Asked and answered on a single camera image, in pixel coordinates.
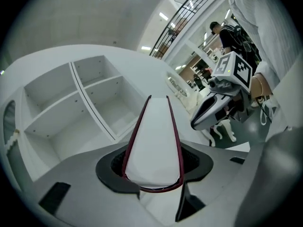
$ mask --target white shelf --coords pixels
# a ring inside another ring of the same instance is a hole
[[[144,99],[122,77],[112,77],[85,88],[96,111],[120,137],[137,122]]]
[[[119,75],[117,69],[105,56],[96,56],[75,61],[74,65],[84,87]]]
[[[117,96],[97,106],[96,109],[118,137],[138,120],[138,115],[128,107],[122,98]]]
[[[43,174],[70,156],[112,144],[88,113],[79,93],[38,115],[26,128],[25,138]]]
[[[50,138],[86,111],[80,94],[73,92],[35,117],[25,131]]]
[[[37,107],[40,112],[76,91],[69,64],[59,66],[25,86],[30,107]]]

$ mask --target cable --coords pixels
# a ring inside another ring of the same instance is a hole
[[[259,107],[262,109],[263,113],[267,116],[268,120],[270,121],[271,123],[271,119],[270,117],[268,116],[268,114],[265,112],[264,108],[262,107],[262,105],[259,103],[258,99],[256,98],[256,102],[257,104],[259,105]]]

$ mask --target white ceiling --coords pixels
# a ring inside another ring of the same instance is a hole
[[[168,17],[167,21],[160,17],[160,12]],[[144,34],[140,40],[137,51],[144,54],[150,54],[151,51],[142,50],[141,47],[148,46],[152,49],[159,36],[161,35],[163,29],[176,12],[177,8],[172,5],[170,0],[164,0],[151,17],[148,26],[146,27]]]
[[[31,0],[12,26],[2,54],[12,63],[42,49],[102,44],[136,50],[162,0]]]

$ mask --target red trim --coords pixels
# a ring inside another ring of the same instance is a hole
[[[169,96],[166,96],[168,102],[169,102],[169,109],[170,109],[170,114],[171,114],[171,120],[172,124],[174,126],[174,132],[175,132],[175,137],[176,137],[176,145],[178,149],[178,156],[179,156],[179,166],[180,166],[180,178],[179,178],[179,185],[177,187],[180,187],[183,184],[184,181],[184,163],[183,163],[183,156],[182,156],[182,150],[181,150],[181,144],[180,144],[180,138],[177,130],[177,125],[174,117],[174,113],[172,111],[172,107],[170,104]]]
[[[141,120],[143,118],[143,114],[145,112],[147,103],[150,100],[150,98],[151,98],[151,95],[147,98],[147,100],[146,100],[146,102],[144,104],[144,107],[143,107],[143,109],[142,109],[142,111],[140,113],[140,116],[139,116],[139,119],[137,121],[137,124],[136,124],[136,126],[134,128],[134,131],[132,133],[132,136],[131,136],[131,138],[129,140],[129,144],[128,144],[128,147],[127,147],[126,153],[125,153],[125,157],[123,159],[122,177],[126,178],[126,179],[128,179],[127,175],[125,174],[125,169],[126,169],[127,161],[129,159],[129,156],[130,156],[133,144],[134,144],[134,139],[136,138],[136,135],[137,135],[137,132],[138,132]],[[166,96],[166,98],[167,98],[168,103],[169,103],[169,110],[170,110],[172,124],[173,124],[173,127],[174,127],[174,132],[175,132],[175,137],[176,137],[176,145],[177,145],[178,157],[179,157],[180,178],[178,179],[178,182],[176,184],[174,184],[174,185],[172,185],[170,187],[167,187],[167,188],[163,188],[163,189],[148,189],[148,188],[140,187],[141,191],[144,191],[144,192],[152,192],[152,193],[168,192],[168,191],[171,191],[171,190],[174,190],[174,189],[180,187],[183,184],[183,181],[184,181],[184,164],[183,164],[183,157],[182,157],[180,139],[179,139],[178,130],[177,130],[177,126],[176,126],[176,121],[175,121],[175,118],[174,118],[174,113],[173,113],[172,108],[171,108],[169,97]]]
[[[125,157],[123,159],[123,164],[122,164],[122,177],[126,178],[126,179],[127,179],[127,176],[125,174],[126,165],[127,165],[128,159],[129,159],[129,155],[131,154],[131,151],[132,151],[132,147],[133,147],[133,144],[134,144],[134,139],[136,138],[141,120],[143,118],[143,114],[145,112],[146,106],[147,106],[148,101],[150,100],[150,98],[151,98],[151,95],[149,95],[147,100],[145,101],[145,104],[144,104],[143,109],[142,109],[142,111],[139,115],[138,121],[136,123],[136,126],[134,127],[134,131],[132,133],[132,136],[131,136],[131,138],[129,140],[129,143],[128,143],[128,147],[127,147],[126,152],[125,152]]]

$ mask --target railing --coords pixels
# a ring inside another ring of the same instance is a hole
[[[150,55],[161,59],[185,25],[207,1],[186,0],[162,31]]]

